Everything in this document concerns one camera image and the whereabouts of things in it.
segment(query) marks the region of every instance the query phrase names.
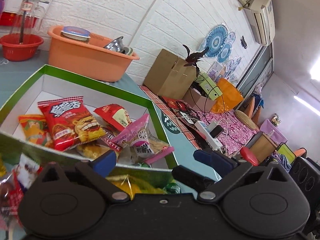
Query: power strip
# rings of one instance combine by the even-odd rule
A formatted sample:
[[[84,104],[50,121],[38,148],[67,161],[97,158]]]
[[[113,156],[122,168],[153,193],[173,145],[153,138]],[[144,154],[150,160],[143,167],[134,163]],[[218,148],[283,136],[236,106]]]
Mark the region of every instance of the power strip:
[[[210,135],[209,131],[207,130],[207,125],[204,122],[197,121],[195,126],[207,137],[206,141],[211,145],[213,150],[218,150],[222,147],[222,143],[217,138],[213,138]]]

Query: cardboard box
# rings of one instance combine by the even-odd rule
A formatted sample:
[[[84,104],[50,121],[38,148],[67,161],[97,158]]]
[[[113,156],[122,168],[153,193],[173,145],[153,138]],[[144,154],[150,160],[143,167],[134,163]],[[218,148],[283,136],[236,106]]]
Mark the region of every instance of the cardboard box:
[[[188,89],[182,100],[188,103],[192,109],[202,112],[209,112],[216,103],[216,100],[212,101],[210,98],[207,99],[206,97],[201,96],[199,91],[194,88]]]
[[[204,92],[209,95],[212,100],[217,99],[222,95],[221,90],[217,87],[217,84],[207,75],[207,73],[200,72],[196,82],[203,88]]]
[[[182,99],[196,79],[196,68],[185,64],[184,59],[162,49],[143,84],[158,96]]]
[[[0,148],[3,161],[12,165],[17,164],[22,152],[41,164],[56,161],[63,165],[71,165],[79,160],[87,159],[76,153],[75,149],[60,152],[25,141],[23,129],[18,121],[18,116],[22,114],[41,114],[37,107],[38,101],[72,96],[83,96],[84,104],[91,113],[97,107],[112,103],[127,109],[133,120],[148,113],[150,132],[162,141],[168,142],[151,100],[91,78],[44,65],[18,88],[0,109]],[[168,169],[169,164],[163,162],[163,159],[154,164],[159,161],[163,165],[157,167]]]

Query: white brick wall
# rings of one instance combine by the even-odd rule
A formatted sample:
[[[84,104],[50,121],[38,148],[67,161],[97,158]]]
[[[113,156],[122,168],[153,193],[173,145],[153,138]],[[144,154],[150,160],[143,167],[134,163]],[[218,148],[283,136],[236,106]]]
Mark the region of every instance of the white brick wall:
[[[132,62],[127,73],[142,84],[150,67],[162,48],[181,57],[187,55],[182,44],[197,50],[203,38],[217,24],[225,23],[236,33],[231,58],[242,56],[236,74],[240,77],[252,60],[259,44],[254,41],[243,11],[238,11],[238,0],[53,0],[40,28],[39,35],[45,39],[41,46],[49,50],[47,30],[51,25],[74,25],[91,32],[116,38],[124,36],[124,44],[136,38],[134,50],[140,60]],[[141,21],[149,13],[146,25]],[[8,32],[1,27],[0,35]],[[242,48],[240,38],[244,35],[248,48]],[[214,59],[204,58],[199,66],[207,71]]]

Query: ceiling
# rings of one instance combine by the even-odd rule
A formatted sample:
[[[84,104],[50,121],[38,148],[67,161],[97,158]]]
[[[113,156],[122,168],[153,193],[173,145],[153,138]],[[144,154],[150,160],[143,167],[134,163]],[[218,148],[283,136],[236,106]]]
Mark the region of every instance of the ceiling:
[[[310,75],[310,69],[320,62],[320,0],[272,2],[276,26],[275,73],[296,94],[306,91],[320,100],[320,82],[311,81]]]

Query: pink floral cloth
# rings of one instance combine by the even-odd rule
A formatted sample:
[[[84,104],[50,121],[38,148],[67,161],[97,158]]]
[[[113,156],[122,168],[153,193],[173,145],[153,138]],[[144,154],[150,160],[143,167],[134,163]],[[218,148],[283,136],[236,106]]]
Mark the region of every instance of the pink floral cloth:
[[[224,132],[218,136],[219,141],[225,145],[226,136],[227,136],[227,152],[229,155],[231,155],[234,152],[237,152],[241,149],[243,145],[246,145],[248,141],[252,138],[254,134],[257,132],[255,130],[251,130],[248,127],[246,127],[243,123],[241,123],[237,117],[235,116],[235,111],[230,110],[229,112],[226,112],[226,117],[228,121],[228,135],[226,135],[227,131],[227,123],[225,119],[224,113],[222,114],[215,114],[212,112],[207,112],[206,118],[204,117],[203,112],[196,111],[201,118],[202,122],[205,122],[208,124],[207,120],[209,122],[213,121],[220,121],[219,125],[221,125],[224,129]]]

